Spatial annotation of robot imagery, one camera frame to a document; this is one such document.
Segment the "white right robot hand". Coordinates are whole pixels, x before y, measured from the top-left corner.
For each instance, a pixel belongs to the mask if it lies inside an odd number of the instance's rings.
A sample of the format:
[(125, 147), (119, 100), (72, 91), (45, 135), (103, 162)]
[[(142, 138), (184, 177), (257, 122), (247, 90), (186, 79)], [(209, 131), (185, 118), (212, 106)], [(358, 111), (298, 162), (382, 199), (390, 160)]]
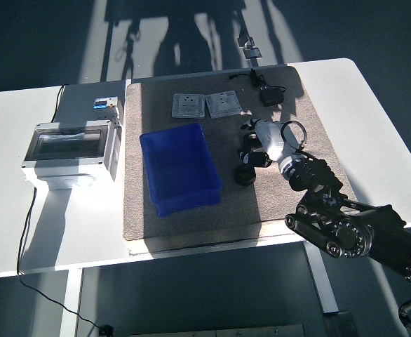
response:
[(252, 167), (269, 167), (273, 162), (278, 164), (282, 175), (294, 165), (294, 160), (299, 156), (289, 145), (283, 132), (285, 124), (263, 119), (249, 119), (241, 130), (251, 133), (245, 135), (242, 148), (237, 150), (238, 156), (244, 164)]

